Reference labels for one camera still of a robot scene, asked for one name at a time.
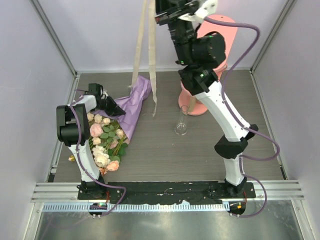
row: beige ribbon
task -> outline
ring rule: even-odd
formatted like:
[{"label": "beige ribbon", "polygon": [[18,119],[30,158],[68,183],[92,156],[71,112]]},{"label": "beige ribbon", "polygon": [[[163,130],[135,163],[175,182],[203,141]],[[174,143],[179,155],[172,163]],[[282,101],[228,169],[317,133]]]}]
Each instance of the beige ribbon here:
[{"label": "beige ribbon", "polygon": [[[143,41],[144,31],[145,31],[146,8],[147,8],[147,0],[144,0],[143,4],[142,4],[142,13],[141,13],[141,17],[140,17],[138,38],[137,38],[137,43],[136,43],[136,48],[135,48],[135,56],[134,56],[131,85],[133,85],[137,81],[138,74],[139,74],[142,41]],[[149,15],[148,15],[148,20],[149,20],[148,21],[148,23],[149,23],[149,34],[148,34],[149,75],[150,75],[150,81],[151,81],[151,89],[152,89],[152,93],[153,93],[153,101],[155,103],[153,116],[155,116],[156,110],[157,110],[156,21],[155,21],[156,1],[155,0],[150,0],[148,10],[149,10]]]},{"label": "beige ribbon", "polygon": [[149,3],[149,75],[153,101],[155,103],[153,116],[157,111],[157,81],[156,81],[156,0]]}]

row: glass vase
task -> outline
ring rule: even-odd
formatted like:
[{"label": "glass vase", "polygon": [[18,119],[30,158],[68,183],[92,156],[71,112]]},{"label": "glass vase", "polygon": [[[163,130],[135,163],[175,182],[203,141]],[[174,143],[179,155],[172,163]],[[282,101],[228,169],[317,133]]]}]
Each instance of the glass vase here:
[{"label": "glass vase", "polygon": [[189,112],[189,107],[187,105],[183,105],[180,107],[180,115],[179,120],[174,128],[174,131],[177,135],[185,135],[188,131],[187,129],[187,116]]}]

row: gray tabletop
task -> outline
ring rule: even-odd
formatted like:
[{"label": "gray tabletop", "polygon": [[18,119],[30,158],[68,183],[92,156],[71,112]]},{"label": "gray tabletop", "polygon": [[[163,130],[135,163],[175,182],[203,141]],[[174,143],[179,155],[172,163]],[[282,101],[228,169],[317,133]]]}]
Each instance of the gray tabletop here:
[{"label": "gray tabletop", "polygon": [[[148,73],[141,75],[149,78]],[[131,83],[131,77],[131,73],[82,74],[78,88],[88,89],[89,83],[98,83],[113,98],[119,98],[129,94],[127,86]],[[180,77],[177,72],[157,73],[156,115],[152,116],[155,104],[150,94],[143,102],[127,155],[122,158],[118,171],[106,174],[107,181],[214,181],[225,178],[223,159],[214,150],[223,131],[209,112],[200,116],[188,116],[187,134],[175,134],[174,127],[180,113],[180,92]],[[260,132],[269,135],[249,71],[234,71],[226,93],[250,124],[257,124]],[[255,136],[249,141],[245,153],[263,158],[273,155],[274,148],[267,140]],[[63,147],[55,182],[80,182],[77,163],[68,161],[70,155],[71,152]],[[276,159],[268,162],[245,160],[244,170],[260,180],[283,179]]]}]

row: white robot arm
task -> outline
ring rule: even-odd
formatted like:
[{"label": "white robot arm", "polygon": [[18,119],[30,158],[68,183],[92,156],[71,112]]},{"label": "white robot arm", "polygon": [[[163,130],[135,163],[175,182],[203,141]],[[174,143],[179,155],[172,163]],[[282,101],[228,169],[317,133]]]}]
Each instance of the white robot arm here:
[{"label": "white robot arm", "polygon": [[257,131],[258,127],[245,121],[225,95],[245,128],[239,125],[222,98],[222,85],[213,69],[226,59],[224,37],[214,32],[197,38],[191,23],[202,23],[215,13],[217,6],[218,0],[156,0],[155,20],[159,25],[168,25],[178,57],[176,63],[186,66],[178,71],[184,88],[209,109],[224,132],[214,148],[224,160],[226,189],[235,197],[243,192],[247,181],[240,169],[240,155],[254,136],[245,128]]},{"label": "white robot arm", "polygon": [[87,113],[94,109],[104,110],[109,116],[124,115],[123,111],[115,101],[104,91],[103,87],[96,83],[90,83],[88,91],[84,93],[77,102],[72,103],[76,116],[81,128],[81,142],[78,146],[79,130],[74,122],[75,116],[71,111],[70,105],[61,105],[56,108],[57,136],[72,152],[81,172],[81,185],[78,185],[78,199],[90,200],[99,199],[105,191],[103,187],[92,180],[94,178],[98,182],[104,184],[104,179],[101,176],[93,159],[89,138],[90,126],[87,118]]}]

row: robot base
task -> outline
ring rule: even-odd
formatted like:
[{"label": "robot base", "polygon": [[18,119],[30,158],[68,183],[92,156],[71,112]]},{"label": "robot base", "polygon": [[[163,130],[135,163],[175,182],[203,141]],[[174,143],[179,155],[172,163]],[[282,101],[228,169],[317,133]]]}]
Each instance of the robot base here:
[{"label": "robot base", "polygon": [[238,186],[232,185],[226,179],[224,180],[224,182],[224,187],[227,190],[227,192],[230,194],[231,197],[236,198],[237,196],[242,195],[244,193],[247,178],[245,177]]},{"label": "robot base", "polygon": [[[98,181],[102,184],[105,183],[105,180],[102,177],[101,173],[99,175]],[[79,189],[78,200],[105,199],[107,196],[107,188],[99,185],[94,181],[82,181],[81,184],[76,187]]]},{"label": "robot base", "polygon": [[[243,191],[231,196],[225,182],[218,181],[163,181],[163,182],[109,182],[112,186],[126,187],[126,194],[120,204],[172,205],[182,201],[191,205],[221,204],[223,199],[254,199],[252,182],[245,182]],[[108,188],[110,203],[121,197],[118,189]]]}]

